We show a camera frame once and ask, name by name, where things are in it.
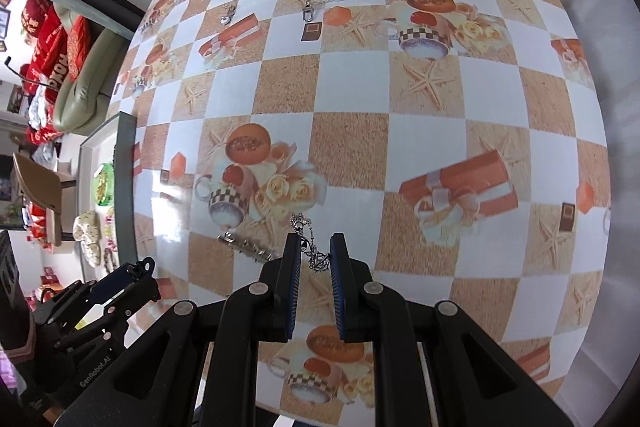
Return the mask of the green translucent bangle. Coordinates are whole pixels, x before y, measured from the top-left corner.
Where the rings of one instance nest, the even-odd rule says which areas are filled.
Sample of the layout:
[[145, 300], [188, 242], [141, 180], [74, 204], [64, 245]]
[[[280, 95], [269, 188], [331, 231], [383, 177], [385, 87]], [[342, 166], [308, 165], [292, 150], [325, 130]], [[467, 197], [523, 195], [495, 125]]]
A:
[[114, 167], [101, 164], [92, 178], [93, 200], [98, 206], [109, 206], [114, 200]]

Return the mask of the grey jewelry tray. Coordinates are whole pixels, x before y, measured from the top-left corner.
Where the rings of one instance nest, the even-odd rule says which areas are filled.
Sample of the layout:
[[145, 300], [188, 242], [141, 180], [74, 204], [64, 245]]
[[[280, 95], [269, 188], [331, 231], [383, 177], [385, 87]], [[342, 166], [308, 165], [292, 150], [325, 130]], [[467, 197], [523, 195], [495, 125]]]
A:
[[76, 208], [91, 213], [98, 234], [99, 259], [88, 260], [76, 247], [82, 276], [102, 279], [119, 265], [138, 260], [134, 238], [134, 139], [137, 119], [118, 113], [80, 144]]

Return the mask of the cream polka dot scrunchie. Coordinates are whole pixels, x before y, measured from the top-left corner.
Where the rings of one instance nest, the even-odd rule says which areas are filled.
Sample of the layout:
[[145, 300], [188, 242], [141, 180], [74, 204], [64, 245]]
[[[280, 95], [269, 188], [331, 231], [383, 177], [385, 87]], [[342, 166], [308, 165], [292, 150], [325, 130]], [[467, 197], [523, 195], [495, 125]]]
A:
[[102, 261], [98, 215], [93, 210], [78, 215], [74, 219], [72, 235], [88, 265], [98, 267]]

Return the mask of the brown wooden chair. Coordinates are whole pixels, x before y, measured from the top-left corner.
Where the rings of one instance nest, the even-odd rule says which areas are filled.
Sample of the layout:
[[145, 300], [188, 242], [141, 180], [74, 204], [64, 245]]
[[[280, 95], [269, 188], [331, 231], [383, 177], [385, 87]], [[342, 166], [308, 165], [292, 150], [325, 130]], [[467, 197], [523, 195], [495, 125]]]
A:
[[46, 210], [47, 240], [55, 247], [72, 241], [73, 235], [63, 231], [63, 191], [76, 186], [75, 179], [62, 179], [58, 172], [43, 167], [28, 157], [14, 153], [14, 169], [26, 197]]

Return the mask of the green leather sofa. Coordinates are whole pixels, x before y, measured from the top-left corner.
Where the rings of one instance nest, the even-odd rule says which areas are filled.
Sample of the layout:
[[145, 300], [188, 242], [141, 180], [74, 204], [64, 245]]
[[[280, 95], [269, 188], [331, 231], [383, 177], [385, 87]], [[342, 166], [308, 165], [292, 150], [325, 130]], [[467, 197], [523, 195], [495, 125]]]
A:
[[78, 78], [73, 81], [68, 73], [67, 35], [81, 15], [58, 3], [50, 12], [58, 17], [56, 27], [63, 31], [66, 39], [50, 75], [52, 80], [61, 83], [53, 106], [52, 127], [58, 133], [89, 135], [104, 123], [129, 41], [87, 18], [92, 46]]

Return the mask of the checkered patterned tablecloth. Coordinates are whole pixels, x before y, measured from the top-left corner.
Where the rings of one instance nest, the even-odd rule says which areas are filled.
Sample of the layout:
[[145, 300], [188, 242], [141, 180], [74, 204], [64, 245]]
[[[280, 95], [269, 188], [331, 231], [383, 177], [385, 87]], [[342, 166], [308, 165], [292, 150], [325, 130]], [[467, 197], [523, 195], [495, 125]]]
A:
[[548, 395], [567, 383], [611, 184], [560, 0], [150, 0], [111, 109], [137, 119], [137, 251], [178, 297], [254, 282], [221, 237], [280, 254], [299, 215], [319, 251], [343, 233], [375, 280], [462, 306]]

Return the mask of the red embroidered cushion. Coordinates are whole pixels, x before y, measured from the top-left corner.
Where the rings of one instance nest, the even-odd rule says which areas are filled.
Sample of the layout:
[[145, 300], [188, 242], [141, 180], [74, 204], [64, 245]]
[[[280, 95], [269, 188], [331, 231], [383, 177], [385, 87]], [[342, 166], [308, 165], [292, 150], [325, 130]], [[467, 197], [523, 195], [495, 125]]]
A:
[[90, 24], [85, 17], [80, 16], [67, 35], [68, 73], [71, 80], [75, 81], [78, 78], [91, 46]]

